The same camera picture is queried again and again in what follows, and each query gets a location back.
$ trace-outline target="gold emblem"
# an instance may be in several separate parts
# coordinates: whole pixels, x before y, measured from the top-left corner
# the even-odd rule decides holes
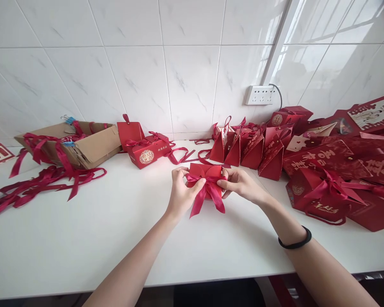
[[[294,185],[291,187],[293,190],[293,193],[296,195],[301,195],[304,192],[304,187],[298,187],[297,185]]]
[[[154,159],[154,153],[149,149],[144,150],[140,155],[140,162],[142,164],[151,163],[153,159]]]
[[[283,116],[280,114],[276,114],[272,118],[272,125],[273,126],[279,126],[282,123],[282,121],[283,121]]]

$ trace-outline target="electrical outlet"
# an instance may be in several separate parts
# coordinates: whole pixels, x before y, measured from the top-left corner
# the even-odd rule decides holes
[[[273,104],[272,97],[276,92],[276,89],[273,85],[267,86],[256,86],[252,85],[249,87],[247,93],[247,100],[245,104],[247,105],[267,105]]]

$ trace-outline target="wall tile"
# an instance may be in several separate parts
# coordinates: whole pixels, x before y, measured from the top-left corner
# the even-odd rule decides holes
[[[352,2],[300,0],[285,43],[330,43]]]
[[[163,47],[106,49],[131,121],[140,122],[144,131],[172,133]]]
[[[105,46],[162,45],[157,0],[90,0]]]
[[[244,96],[250,85],[260,83],[270,49],[270,46],[221,46],[212,123],[223,123],[229,115],[233,125],[238,125],[245,116],[247,120],[252,118],[256,106],[245,105]]]
[[[122,121],[125,108],[103,47],[46,50],[85,120]]]
[[[0,128],[10,137],[43,127],[0,74]]]
[[[160,0],[164,45],[219,45],[225,0]]]
[[[384,45],[376,52],[371,63],[362,67],[362,71],[337,107],[348,109],[352,105],[364,103],[384,96]]]
[[[273,44],[286,3],[286,0],[228,0],[222,44]]]
[[[64,114],[83,120],[43,49],[0,49],[0,73],[45,125],[60,123]]]
[[[88,0],[17,0],[44,47],[102,46]]]
[[[333,114],[337,106],[362,69],[369,65],[380,45],[331,45],[299,105],[314,112],[313,118]]]
[[[38,47],[29,26],[15,0],[0,0],[0,47]]]
[[[333,43],[384,42],[384,1],[354,1]]]
[[[165,46],[174,133],[208,131],[219,46]]]

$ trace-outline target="hand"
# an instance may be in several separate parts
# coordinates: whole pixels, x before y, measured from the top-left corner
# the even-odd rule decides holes
[[[222,198],[226,199],[230,193],[236,192],[243,198],[261,206],[269,203],[272,197],[265,192],[254,180],[242,169],[224,168],[222,175],[227,180],[218,180],[217,184],[224,190]]]
[[[182,166],[172,171],[172,192],[166,214],[176,219],[180,219],[188,211],[206,182],[206,179],[202,178],[192,188],[188,188],[183,182],[187,173],[189,173],[189,169]]]

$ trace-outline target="black wristband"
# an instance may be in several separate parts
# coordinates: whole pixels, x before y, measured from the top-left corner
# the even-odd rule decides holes
[[[282,241],[279,239],[279,244],[281,247],[285,248],[285,249],[298,249],[304,245],[306,245],[308,242],[310,242],[311,240],[311,232],[310,230],[308,230],[305,226],[302,225],[302,227],[306,230],[306,233],[307,233],[307,236],[306,236],[306,239],[304,239],[303,241],[299,242],[299,243],[294,243],[294,244],[290,244],[290,245],[284,245],[282,243]]]

